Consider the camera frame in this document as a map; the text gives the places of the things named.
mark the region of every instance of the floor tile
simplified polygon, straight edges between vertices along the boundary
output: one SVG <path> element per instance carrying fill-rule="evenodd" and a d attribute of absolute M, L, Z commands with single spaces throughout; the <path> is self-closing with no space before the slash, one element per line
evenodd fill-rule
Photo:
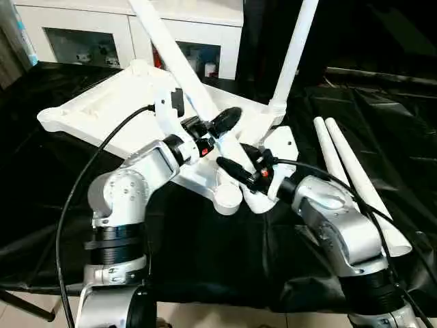
<path fill-rule="evenodd" d="M 23 292 L 14 294 L 30 301 L 45 310 L 57 308 L 56 319 L 48 323 L 12 306 L 0 303 L 0 328 L 66 328 L 64 309 L 59 297 L 35 295 Z M 73 317 L 76 318 L 78 297 L 69 297 Z M 158 303 L 158 316 L 171 323 L 175 328 L 286 328 L 284 314 L 275 314 L 267 310 L 225 305 L 207 305 L 197 303 Z M 437 327 L 437 318 L 431 319 Z M 289 328 L 350 328 L 346 315 L 298 313 L 288 314 Z"/>
<path fill-rule="evenodd" d="M 285 315 L 248 307 L 159 303 L 158 316 L 175 328 L 285 328 Z"/>
<path fill-rule="evenodd" d="M 288 314 L 288 328 L 351 328 L 345 314 L 295 313 Z"/>
<path fill-rule="evenodd" d="M 49 323 L 44 319 L 32 316 L 31 314 L 8 305 L 4 310 L 3 316 L 0 318 L 0 328 L 66 328 L 65 315 L 60 304 L 59 296 L 37 295 L 27 292 L 13 292 L 13 294 L 47 311 L 51 311 L 53 308 L 58 309 L 56 318 L 53 322 Z M 69 297 L 69 300 L 72 307 L 72 312 L 75 316 L 77 306 L 79 304 L 79 298 Z"/>

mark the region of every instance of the black cloth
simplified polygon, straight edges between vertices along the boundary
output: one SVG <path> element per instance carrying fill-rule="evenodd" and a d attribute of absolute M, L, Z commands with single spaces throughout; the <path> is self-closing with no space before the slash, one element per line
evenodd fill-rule
<path fill-rule="evenodd" d="M 117 70 L 39 63 L 0 99 L 3 212 L 0 288 L 58 293 L 53 237 L 61 207 L 95 147 L 44 131 L 36 115 L 56 107 Z M 417 240 L 433 270 L 437 246 L 436 101 L 341 88 L 312 87 L 290 97 L 285 124 L 299 159 L 324 167 L 313 129 L 317 115 L 334 117 L 395 220 Z M 93 178 L 121 159 L 104 153 L 68 213 L 61 248 L 71 294 L 81 289 Z M 298 170 L 296 175 L 305 172 Z M 159 301 L 227 303 L 277 312 L 344 312 L 339 282 L 321 249 L 302 234 L 285 204 L 263 215 L 245 204 L 233 216 L 209 200 L 169 183 L 147 208 L 153 286 Z M 437 289 L 414 254 L 396 261 L 412 296 L 429 316 Z"/>

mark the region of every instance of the white frame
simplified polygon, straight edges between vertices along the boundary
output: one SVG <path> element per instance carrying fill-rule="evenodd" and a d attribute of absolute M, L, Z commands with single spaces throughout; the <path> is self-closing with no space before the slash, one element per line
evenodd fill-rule
<path fill-rule="evenodd" d="M 220 79 L 235 79 L 238 51 L 240 50 L 241 27 L 192 23 L 163 19 L 166 28 L 176 41 L 220 46 Z M 136 16 L 129 16 L 130 31 L 137 58 L 153 65 L 152 44 Z"/>
<path fill-rule="evenodd" d="M 135 58 L 129 21 L 125 15 L 22 5 L 17 5 L 16 9 L 38 59 L 43 62 L 57 62 L 44 31 L 45 27 L 110 33 L 113 35 L 120 67 L 128 67 L 130 61 Z"/>

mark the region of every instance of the white rod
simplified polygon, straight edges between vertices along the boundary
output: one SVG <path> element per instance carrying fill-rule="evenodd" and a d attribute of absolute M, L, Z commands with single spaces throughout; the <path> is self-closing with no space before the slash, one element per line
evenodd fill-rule
<path fill-rule="evenodd" d="M 313 122 L 328 172 L 350 186 L 343 165 L 326 128 L 325 121 L 319 116 Z"/>
<path fill-rule="evenodd" d="M 286 104 L 288 94 L 292 88 L 294 76 L 298 69 L 300 58 L 308 38 L 309 29 L 313 22 L 315 9 L 319 0 L 303 0 L 296 26 L 294 27 L 293 36 L 288 46 L 287 55 L 285 56 L 282 71 L 279 75 L 278 83 L 272 100 L 272 104 Z"/>
<path fill-rule="evenodd" d="M 187 62 L 167 27 L 161 21 L 152 3 L 149 0 L 129 0 L 129 2 L 165 65 L 184 90 L 197 115 L 204 121 L 215 118 L 220 113 L 217 106 Z M 216 145 L 224 157 L 238 162 L 250 172 L 255 171 L 252 162 L 232 132 L 224 134 L 217 140 Z"/>
<path fill-rule="evenodd" d="M 329 134 L 334 141 L 335 147 L 340 154 L 341 161 L 348 171 L 356 192 L 366 203 L 372 205 L 374 208 L 391 218 L 390 213 L 382 202 L 375 187 L 372 185 L 359 160 L 355 156 L 354 151 L 349 146 L 348 141 L 337 126 L 336 121 L 333 118 L 328 118 L 325 123 Z M 404 235 L 390 222 L 384 220 L 377 214 L 375 214 L 375 216 L 384 233 L 390 254 L 392 256 L 402 256 L 409 253 L 412 248 Z"/>
<path fill-rule="evenodd" d="M 188 64 L 152 3 L 149 0 L 129 0 L 129 2 L 165 65 L 188 96 L 199 117 L 205 121 L 215 118 L 219 114 L 217 106 Z"/>

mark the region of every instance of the robotic arm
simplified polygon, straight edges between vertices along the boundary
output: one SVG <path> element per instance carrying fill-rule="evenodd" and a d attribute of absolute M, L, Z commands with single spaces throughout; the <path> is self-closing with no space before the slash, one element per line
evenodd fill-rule
<path fill-rule="evenodd" d="M 85 244 L 89 263 L 79 301 L 79 328 L 156 326 L 156 303 L 147 288 L 148 259 L 144 254 L 144 217 L 152 194 L 214 148 L 238 122 L 241 109 L 223 111 L 211 122 L 197 116 L 183 122 L 171 97 L 155 102 L 156 117 L 168 135 L 128 157 L 114 172 L 92 182 L 92 238 Z"/>
<path fill-rule="evenodd" d="M 252 192 L 262 192 L 291 204 L 324 250 L 353 313 L 354 327 L 419 328 L 412 307 L 391 283 L 388 262 L 376 226 L 359 213 L 343 187 L 315 176 L 298 185 L 284 177 L 274 183 L 277 164 L 271 151 L 252 150 L 257 173 L 220 157 L 217 163 Z"/>

